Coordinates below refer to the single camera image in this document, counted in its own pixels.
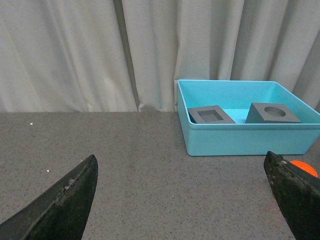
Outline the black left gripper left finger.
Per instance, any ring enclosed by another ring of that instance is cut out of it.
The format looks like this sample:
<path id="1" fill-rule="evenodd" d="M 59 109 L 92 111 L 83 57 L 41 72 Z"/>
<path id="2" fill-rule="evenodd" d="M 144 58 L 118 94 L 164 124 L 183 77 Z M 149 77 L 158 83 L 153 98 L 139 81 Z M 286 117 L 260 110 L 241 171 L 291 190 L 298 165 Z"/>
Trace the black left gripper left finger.
<path id="1" fill-rule="evenodd" d="M 2 240 L 80 240 L 98 181 L 90 155 L 25 208 L 1 223 Z"/>

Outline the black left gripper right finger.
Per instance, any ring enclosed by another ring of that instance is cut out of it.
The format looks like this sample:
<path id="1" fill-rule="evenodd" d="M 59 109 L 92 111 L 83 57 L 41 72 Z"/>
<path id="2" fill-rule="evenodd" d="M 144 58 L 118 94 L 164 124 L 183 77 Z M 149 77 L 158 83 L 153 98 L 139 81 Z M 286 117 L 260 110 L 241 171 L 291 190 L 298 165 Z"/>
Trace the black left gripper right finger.
<path id="1" fill-rule="evenodd" d="M 272 194 L 297 240 L 320 238 L 320 179 L 268 151 L 264 171 Z"/>

